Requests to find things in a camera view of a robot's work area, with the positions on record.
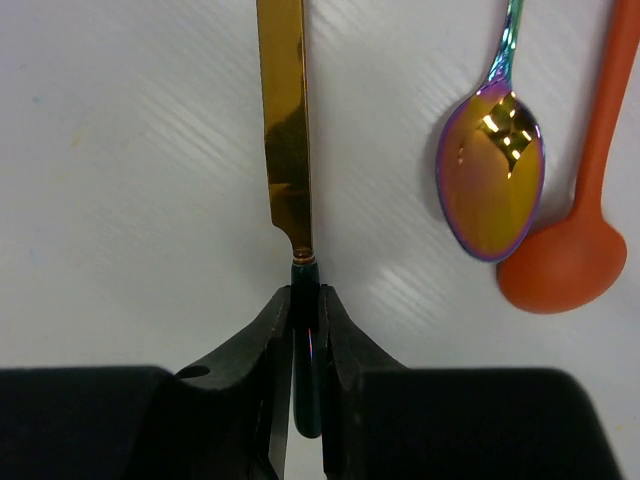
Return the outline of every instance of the utensil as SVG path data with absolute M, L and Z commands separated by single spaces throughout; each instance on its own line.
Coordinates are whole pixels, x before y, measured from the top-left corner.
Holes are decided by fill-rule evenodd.
M 445 218 L 462 248 L 487 262 L 503 260 L 522 241 L 544 180 L 540 129 L 511 86 L 523 4 L 509 1 L 489 74 L 448 120 L 436 158 Z
M 602 216 L 607 155 L 640 41 L 640 0 L 618 0 L 582 150 L 569 216 L 527 237 L 498 266 L 498 284 L 516 307 L 558 313 L 602 295 L 627 258 L 622 236 Z
M 294 417 L 298 431 L 315 438 L 321 431 L 313 357 L 320 285 L 311 231 L 304 8 L 302 0 L 257 0 L 257 13 L 271 219 L 293 249 Z

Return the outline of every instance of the gold knife blade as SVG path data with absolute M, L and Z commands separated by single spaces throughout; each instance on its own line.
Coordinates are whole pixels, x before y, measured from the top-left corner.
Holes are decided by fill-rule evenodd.
M 271 221 L 296 265 L 313 263 L 302 0 L 257 0 Z

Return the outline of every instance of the white table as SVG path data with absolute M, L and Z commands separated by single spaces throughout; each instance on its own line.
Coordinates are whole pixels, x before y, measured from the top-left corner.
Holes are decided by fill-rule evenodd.
M 640 65 L 604 199 L 629 259 L 602 298 L 553 317 L 516 310 L 435 200 L 436 129 L 487 70 L 505 4 L 310 0 L 323 280 L 408 365 L 572 373 L 637 479 Z M 525 6 L 514 85 L 547 146 L 541 221 L 566 211 L 610 5 Z M 0 365 L 199 358 L 288 282 L 267 203 L 254 1 L 20 0 L 0 13 Z M 287 468 L 323 478 L 319 443 L 292 433 Z

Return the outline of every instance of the orange spoon handle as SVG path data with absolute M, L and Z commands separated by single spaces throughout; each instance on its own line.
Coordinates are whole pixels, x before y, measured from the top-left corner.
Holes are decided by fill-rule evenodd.
M 640 42 L 640 0 L 617 0 L 578 171 L 574 212 L 600 211 L 609 147 Z

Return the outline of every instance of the spoon handle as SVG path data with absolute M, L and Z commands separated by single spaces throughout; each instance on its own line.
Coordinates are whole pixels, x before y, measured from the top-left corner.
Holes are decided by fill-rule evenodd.
M 511 69 L 513 67 L 513 57 L 516 53 L 516 39 L 523 5 L 524 0 L 509 0 L 502 38 L 485 80 L 485 85 L 500 81 L 506 81 L 511 85 Z
M 574 212 L 601 211 L 609 147 L 640 42 L 640 0 L 617 0 L 600 66 L 591 120 L 582 150 Z

